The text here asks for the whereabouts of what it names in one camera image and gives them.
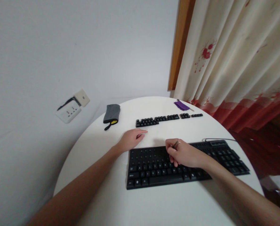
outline wooden floor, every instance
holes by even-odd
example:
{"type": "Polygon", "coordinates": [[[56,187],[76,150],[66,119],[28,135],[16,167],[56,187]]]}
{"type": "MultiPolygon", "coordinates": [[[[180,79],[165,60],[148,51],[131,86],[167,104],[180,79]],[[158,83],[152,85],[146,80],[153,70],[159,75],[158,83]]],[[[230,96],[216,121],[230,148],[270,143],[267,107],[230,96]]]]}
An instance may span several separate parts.
{"type": "Polygon", "coordinates": [[[229,132],[249,158],[257,176],[280,175],[280,129],[271,123],[255,131],[244,128],[241,132],[229,132]]]}

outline round table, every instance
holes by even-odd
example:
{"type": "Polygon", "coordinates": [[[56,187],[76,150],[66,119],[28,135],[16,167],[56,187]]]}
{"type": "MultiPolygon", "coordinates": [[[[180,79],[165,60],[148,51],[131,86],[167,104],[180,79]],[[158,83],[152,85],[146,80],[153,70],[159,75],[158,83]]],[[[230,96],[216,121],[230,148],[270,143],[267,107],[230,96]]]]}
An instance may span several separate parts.
{"type": "MultiPolygon", "coordinates": [[[[121,106],[119,122],[104,131],[104,114],[81,135],[68,155],[58,177],[54,195],[102,157],[121,138],[135,128],[136,119],[154,118],[188,112],[203,117],[160,122],[143,127],[148,133],[136,148],[164,146],[168,138],[188,143],[203,138],[228,138],[231,134],[201,109],[183,102],[191,109],[176,107],[176,99],[142,97],[121,106]]],[[[256,173],[247,156],[235,141],[227,140],[250,169],[250,175],[238,178],[263,195],[256,173]]],[[[232,204],[213,180],[126,190],[129,152],[123,153],[91,201],[79,225],[242,225],[232,204]]]]}

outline gray pouch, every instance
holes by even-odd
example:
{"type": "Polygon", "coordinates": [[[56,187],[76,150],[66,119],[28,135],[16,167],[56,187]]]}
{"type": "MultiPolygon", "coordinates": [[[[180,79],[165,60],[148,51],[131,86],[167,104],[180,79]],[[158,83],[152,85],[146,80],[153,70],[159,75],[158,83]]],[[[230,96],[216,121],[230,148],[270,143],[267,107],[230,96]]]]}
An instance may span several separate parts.
{"type": "Polygon", "coordinates": [[[109,123],[109,125],[105,127],[104,130],[108,130],[111,125],[115,125],[118,123],[120,110],[120,105],[118,104],[107,105],[103,123],[109,123]]]}

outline person's left hand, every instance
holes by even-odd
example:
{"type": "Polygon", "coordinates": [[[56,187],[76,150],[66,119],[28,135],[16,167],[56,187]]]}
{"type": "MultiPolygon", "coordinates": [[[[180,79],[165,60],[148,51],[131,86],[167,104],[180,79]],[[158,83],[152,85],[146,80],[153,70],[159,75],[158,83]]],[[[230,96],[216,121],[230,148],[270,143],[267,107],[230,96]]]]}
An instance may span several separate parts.
{"type": "Polygon", "coordinates": [[[147,133],[147,131],[139,128],[126,131],[121,140],[116,144],[116,147],[121,153],[133,149],[143,140],[145,136],[143,133],[147,133]]]}

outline wooden window frame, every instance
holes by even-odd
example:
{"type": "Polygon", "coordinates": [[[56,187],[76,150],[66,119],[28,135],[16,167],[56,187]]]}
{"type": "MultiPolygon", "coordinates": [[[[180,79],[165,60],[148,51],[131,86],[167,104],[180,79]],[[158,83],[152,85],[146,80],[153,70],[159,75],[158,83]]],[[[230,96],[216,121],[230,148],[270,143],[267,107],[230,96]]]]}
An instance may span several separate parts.
{"type": "Polygon", "coordinates": [[[180,71],[195,0],[180,0],[171,59],[168,91],[175,90],[180,71]]]}

